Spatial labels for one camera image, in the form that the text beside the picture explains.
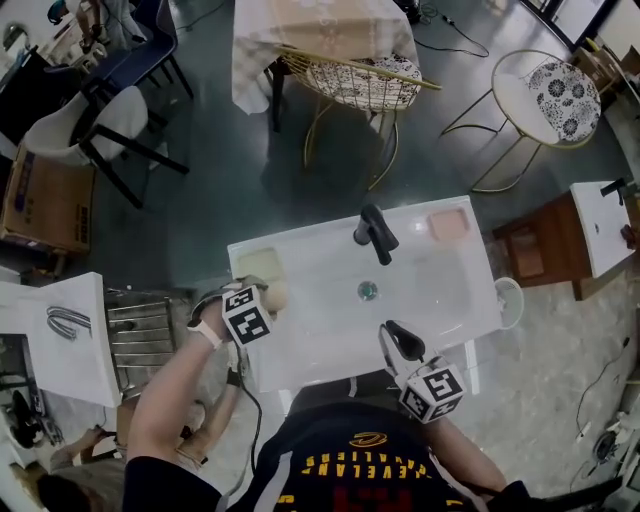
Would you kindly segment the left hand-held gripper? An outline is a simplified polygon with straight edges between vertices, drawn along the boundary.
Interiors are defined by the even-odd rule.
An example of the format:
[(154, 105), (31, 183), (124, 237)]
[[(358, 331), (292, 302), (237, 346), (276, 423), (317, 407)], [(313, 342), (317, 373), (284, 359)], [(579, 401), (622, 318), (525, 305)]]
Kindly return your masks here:
[[(254, 275), (237, 278), (236, 282), (205, 294), (192, 310), (189, 331), (202, 335), (213, 346), (227, 341), (245, 346), (272, 332), (271, 316), (263, 307), (261, 296), (269, 285)], [(221, 307), (223, 328), (218, 330), (203, 317), (204, 311), (214, 304)]]

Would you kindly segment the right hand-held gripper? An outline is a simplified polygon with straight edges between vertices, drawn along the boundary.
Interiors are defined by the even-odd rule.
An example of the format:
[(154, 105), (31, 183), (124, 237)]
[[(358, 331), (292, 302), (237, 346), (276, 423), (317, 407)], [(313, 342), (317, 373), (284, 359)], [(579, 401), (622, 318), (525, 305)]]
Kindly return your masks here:
[(386, 370), (400, 390), (399, 404), (413, 419), (428, 424), (459, 406), (466, 387), (455, 364), (442, 355), (423, 361), (423, 340), (395, 320), (380, 325), (378, 339)]

